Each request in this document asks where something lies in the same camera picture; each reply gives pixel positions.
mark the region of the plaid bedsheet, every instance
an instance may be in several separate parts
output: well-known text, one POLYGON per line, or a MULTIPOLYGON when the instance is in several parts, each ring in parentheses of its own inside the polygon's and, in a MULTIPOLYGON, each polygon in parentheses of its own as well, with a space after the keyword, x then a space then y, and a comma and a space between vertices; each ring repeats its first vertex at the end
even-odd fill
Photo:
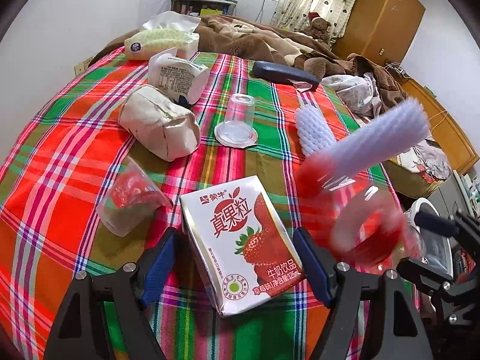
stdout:
MULTIPOLYGON (((147 63, 126 61, 122 49, 74 79, 25 127, 0 169, 0 322, 26 359, 41 359, 62 297, 74 273, 110 273, 136 261, 160 233, 145 221, 125 238, 106 230, 95 212, 127 155, 133 157, 174 202, 157 218, 161 228, 181 225, 179 196, 215 184, 258 175, 288 231, 314 223, 296 197, 293 172, 303 160, 294 111, 313 104, 340 139, 358 128, 334 92, 321 87, 297 93, 290 86, 253 79, 253 62, 201 53, 210 80, 193 107, 202 144, 191 156, 167 163, 148 152, 117 123, 127 93, 144 83, 147 63), (257 99, 258 145, 220 146, 213 130, 229 95, 257 99)), ((381 188, 392 187, 381 166, 365 172, 381 188)), ((112 304, 106 304, 117 359, 125 349, 112 304)), ((349 359, 362 344, 364 315, 349 359)), ((189 249, 176 262, 150 323, 168 359, 305 359, 321 333, 328 310, 306 281, 244 314, 220 319, 211 307, 189 249)))

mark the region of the brown blanket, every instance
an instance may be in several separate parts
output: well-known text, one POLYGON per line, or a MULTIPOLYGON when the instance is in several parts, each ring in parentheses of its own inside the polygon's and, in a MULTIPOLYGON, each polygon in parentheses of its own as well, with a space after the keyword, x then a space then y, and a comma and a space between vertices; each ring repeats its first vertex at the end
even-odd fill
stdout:
MULTIPOLYGON (((134 30, 114 39, 91 63, 123 46, 124 41, 138 31, 134 30)), ((294 66, 314 74, 319 80, 335 74, 362 76, 371 72, 380 92, 381 112, 394 107, 407 97, 402 87, 383 67, 355 54, 349 55, 347 61, 341 60, 324 43, 301 33, 228 15, 202 17, 195 32, 200 35, 198 51, 294 66)))

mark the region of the circular seal logo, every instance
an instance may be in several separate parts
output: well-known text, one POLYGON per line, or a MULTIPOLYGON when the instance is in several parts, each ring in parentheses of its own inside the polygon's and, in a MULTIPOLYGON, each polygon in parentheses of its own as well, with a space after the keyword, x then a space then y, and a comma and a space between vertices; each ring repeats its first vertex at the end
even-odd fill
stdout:
POLYGON ((239 274, 229 274, 223 279, 223 295, 230 300, 242 299, 248 292, 248 283, 239 274))
POLYGON ((130 46, 130 50, 132 51, 140 51, 141 48, 142 46, 138 42, 132 43, 130 46))

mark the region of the white and red carton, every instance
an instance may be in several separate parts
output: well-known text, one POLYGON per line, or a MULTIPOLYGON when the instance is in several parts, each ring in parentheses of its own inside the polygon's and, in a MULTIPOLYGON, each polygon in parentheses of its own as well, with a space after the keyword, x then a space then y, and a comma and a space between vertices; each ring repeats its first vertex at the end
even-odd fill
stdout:
POLYGON ((187 193, 180 200, 183 229, 220 316, 252 309, 305 278, 257 176, 187 193))

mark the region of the santa hat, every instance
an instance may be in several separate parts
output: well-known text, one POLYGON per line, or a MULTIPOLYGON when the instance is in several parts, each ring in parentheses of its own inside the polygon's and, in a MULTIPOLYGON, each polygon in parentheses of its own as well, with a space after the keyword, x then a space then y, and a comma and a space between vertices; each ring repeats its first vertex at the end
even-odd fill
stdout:
POLYGON ((310 24, 313 24, 316 19, 319 19, 320 15, 317 12, 310 12, 308 14, 308 20, 310 20, 310 24))

